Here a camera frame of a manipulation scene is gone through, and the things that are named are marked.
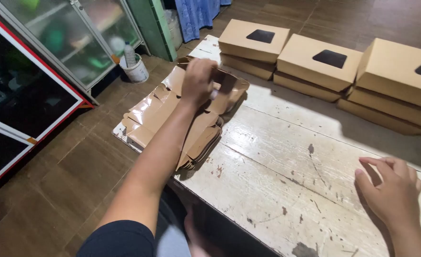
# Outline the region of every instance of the white bucket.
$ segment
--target white bucket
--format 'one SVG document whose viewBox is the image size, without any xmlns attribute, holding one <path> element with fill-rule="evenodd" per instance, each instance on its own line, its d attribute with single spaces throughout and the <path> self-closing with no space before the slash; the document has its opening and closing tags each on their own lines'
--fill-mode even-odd
<svg viewBox="0 0 421 257">
<path fill-rule="evenodd" d="M 120 58 L 119 65 L 125 71 L 126 75 L 131 80 L 131 82 L 133 82 L 134 84 L 140 84 L 144 83 L 149 78 L 149 72 L 147 71 L 147 68 L 145 68 L 141 56 L 138 54 L 136 55 L 139 56 L 139 61 L 133 67 L 127 67 L 126 59 L 124 56 Z"/>
</svg>

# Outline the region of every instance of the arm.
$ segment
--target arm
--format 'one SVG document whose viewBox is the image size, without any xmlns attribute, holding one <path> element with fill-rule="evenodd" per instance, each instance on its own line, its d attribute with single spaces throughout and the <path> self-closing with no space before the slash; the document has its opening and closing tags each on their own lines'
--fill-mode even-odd
<svg viewBox="0 0 421 257">
<path fill-rule="evenodd" d="M 355 171 L 367 204 L 390 232 L 396 257 L 421 256 L 421 180 L 416 170 L 396 158 L 362 157 L 360 161 L 376 166 L 383 178 L 382 184 L 374 187 L 362 170 Z"/>
<path fill-rule="evenodd" d="M 98 227 L 116 220 L 134 220 L 155 235 L 162 190 L 175 170 L 196 111 L 212 90 L 210 74 L 217 63 L 193 59 L 187 67 L 182 98 L 128 172 Z"/>
</svg>

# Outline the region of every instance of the wooden table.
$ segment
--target wooden table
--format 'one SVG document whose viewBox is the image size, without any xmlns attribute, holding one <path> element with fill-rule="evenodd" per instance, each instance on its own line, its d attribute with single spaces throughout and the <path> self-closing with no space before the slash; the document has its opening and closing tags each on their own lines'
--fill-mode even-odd
<svg viewBox="0 0 421 257">
<path fill-rule="evenodd" d="M 190 55 L 219 61 L 217 40 L 208 35 Z M 176 183 L 284 256 L 299 242 L 320 256 L 388 255 L 357 196 L 354 170 L 362 167 L 359 156 L 396 156 L 421 179 L 421 137 L 224 69 L 251 83 L 247 99 L 225 117 L 221 139 L 202 167 L 175 175 Z M 127 143 L 123 129 L 119 124 L 113 134 Z"/>
</svg>

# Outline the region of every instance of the plastic bottle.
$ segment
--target plastic bottle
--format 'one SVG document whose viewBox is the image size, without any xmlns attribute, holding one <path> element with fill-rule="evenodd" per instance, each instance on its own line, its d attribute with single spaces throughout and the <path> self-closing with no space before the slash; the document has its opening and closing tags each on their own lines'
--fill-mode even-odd
<svg viewBox="0 0 421 257">
<path fill-rule="evenodd" d="M 125 53 L 125 59 L 126 59 L 126 66 L 129 68 L 136 65 L 137 63 L 136 55 L 134 53 L 133 47 L 129 45 L 128 41 L 125 42 L 124 53 Z"/>
</svg>

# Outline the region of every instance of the red frame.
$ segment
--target red frame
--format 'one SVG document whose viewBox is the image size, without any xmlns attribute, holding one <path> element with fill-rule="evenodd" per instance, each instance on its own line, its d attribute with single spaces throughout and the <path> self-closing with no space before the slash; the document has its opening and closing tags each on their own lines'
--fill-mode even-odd
<svg viewBox="0 0 421 257">
<path fill-rule="evenodd" d="M 12 31 L 10 31 L 6 26 L 4 26 L 4 24 L 2 24 L 1 21 L 0 21 L 0 27 L 5 32 L 7 32 L 15 41 L 17 41 L 17 43 L 19 43 L 23 48 L 25 48 L 44 67 L 46 67 L 51 73 L 53 73 L 53 75 L 55 75 L 59 80 L 61 80 L 61 82 L 63 82 L 70 90 L 72 90 L 77 96 L 79 96 L 83 100 L 82 105 L 86 105 L 85 107 L 92 108 L 92 109 L 95 108 L 93 106 L 93 104 L 91 104 L 91 102 L 89 102 L 85 97 L 83 97 L 74 87 L 69 85 L 69 83 L 67 83 L 66 80 L 64 80 L 58 73 L 56 73 L 50 66 L 48 66 L 41 58 L 39 58 L 39 56 L 36 55 L 36 53 L 34 53 L 27 45 L 25 45 L 25 43 L 23 43 L 23 41 L 21 41 L 20 38 L 18 38 Z M 54 126 L 43 138 L 41 138 L 41 140 L 39 140 L 36 144 L 34 144 L 34 146 L 28 152 L 26 152 L 24 155 L 22 155 L 20 157 L 20 159 L 18 159 L 16 162 L 13 163 L 13 165 L 8 167 L 7 170 L 0 175 L 0 178 L 2 178 L 2 176 L 4 176 L 12 167 L 14 167 L 20 160 L 22 160 L 23 157 L 25 157 L 25 155 L 29 154 L 31 152 L 31 150 L 33 150 L 36 147 L 36 145 L 38 145 L 38 143 L 40 143 L 44 138 L 46 138 L 65 119 L 67 119 L 71 114 L 73 114 L 78 108 L 82 107 L 82 105 L 76 106 L 68 115 L 66 115 L 66 117 L 64 119 L 60 120 L 58 122 L 58 124 L 56 126 Z"/>
</svg>

